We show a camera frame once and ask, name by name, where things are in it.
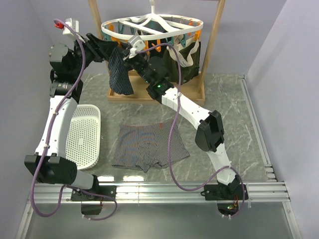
wooden frame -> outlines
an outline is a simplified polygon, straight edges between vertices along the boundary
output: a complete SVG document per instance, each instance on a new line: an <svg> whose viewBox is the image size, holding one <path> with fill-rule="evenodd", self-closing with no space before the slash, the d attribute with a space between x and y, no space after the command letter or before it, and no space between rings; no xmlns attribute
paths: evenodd
<svg viewBox="0 0 319 239"><path fill-rule="evenodd" d="M204 63L202 65L201 72L199 73L199 76L194 77L191 81L187 82L187 84L182 85L181 92L197 103L200 106L203 106L205 104L205 90L204 90L204 79L207 72L207 67L209 64L209 60L213 51L215 39L217 36L219 23L221 16L223 14L224 6L225 6L225 0L214 0L218 1L214 23L212 25L205 57L204 57ZM88 0L89 6L91 9L91 14L95 23L95 27L97 30L98 37L100 39L103 39L102 33L101 33L101 17L98 9L98 5L96 3L96 0ZM109 88L107 98L111 102L118 102L118 103L135 103L135 104L156 104L157 101L154 101L147 93L146 88L148 84L135 72L130 71L129 72L130 81L134 90L134 94L131 96L124 96L124 95L118 95L115 92Z"/></svg>

dark striped cloth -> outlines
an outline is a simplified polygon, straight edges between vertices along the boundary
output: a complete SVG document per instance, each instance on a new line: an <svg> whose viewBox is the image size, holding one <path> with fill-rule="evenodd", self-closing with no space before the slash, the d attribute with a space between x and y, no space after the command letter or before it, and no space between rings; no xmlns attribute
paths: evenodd
<svg viewBox="0 0 319 239"><path fill-rule="evenodd" d="M120 95L134 94L129 74L125 68L124 61L122 60L117 47L113 50L109 59L110 69L110 88Z"/></svg>
<svg viewBox="0 0 319 239"><path fill-rule="evenodd" d="M135 126L122 125L112 166L143 170L168 167L167 144L173 120L164 123ZM189 157L177 126L171 140L171 161L176 163Z"/></svg>

dark shorts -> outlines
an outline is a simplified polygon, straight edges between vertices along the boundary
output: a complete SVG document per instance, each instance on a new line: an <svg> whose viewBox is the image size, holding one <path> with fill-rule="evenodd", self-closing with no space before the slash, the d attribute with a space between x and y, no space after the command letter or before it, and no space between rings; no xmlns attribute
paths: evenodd
<svg viewBox="0 0 319 239"><path fill-rule="evenodd" d="M168 167L167 144L173 120L143 126L122 125L112 166L143 170ZM171 139L172 164L189 157L177 126Z"/></svg>

marble floor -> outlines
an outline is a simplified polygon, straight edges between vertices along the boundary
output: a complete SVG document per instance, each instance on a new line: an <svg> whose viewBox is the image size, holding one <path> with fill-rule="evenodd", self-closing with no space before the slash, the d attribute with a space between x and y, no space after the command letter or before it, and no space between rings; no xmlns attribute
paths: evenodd
<svg viewBox="0 0 319 239"><path fill-rule="evenodd" d="M98 163L87 170L106 180L163 182L172 181L169 169L151 168L147 173L112 167L117 138L122 124L151 124L172 119L175 112L160 104L138 105L110 103L107 100L109 76L84 75L80 104L96 105L101 111L101 144ZM218 110L223 117L225 146L232 166L244 181L268 179L256 135L249 116L238 75L208 74L205 79L205 108ZM174 164L178 181L204 181L215 170L207 154L194 142L196 130L183 119L177 121L179 133L190 157Z"/></svg>

perforated basket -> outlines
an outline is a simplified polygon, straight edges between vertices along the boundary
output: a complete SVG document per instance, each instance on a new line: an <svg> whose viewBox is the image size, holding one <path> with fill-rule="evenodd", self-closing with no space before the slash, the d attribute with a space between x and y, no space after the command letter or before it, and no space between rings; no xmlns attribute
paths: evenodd
<svg viewBox="0 0 319 239"><path fill-rule="evenodd" d="M101 112L94 105L78 105L66 140L66 158L78 169L93 167L99 160Z"/></svg>

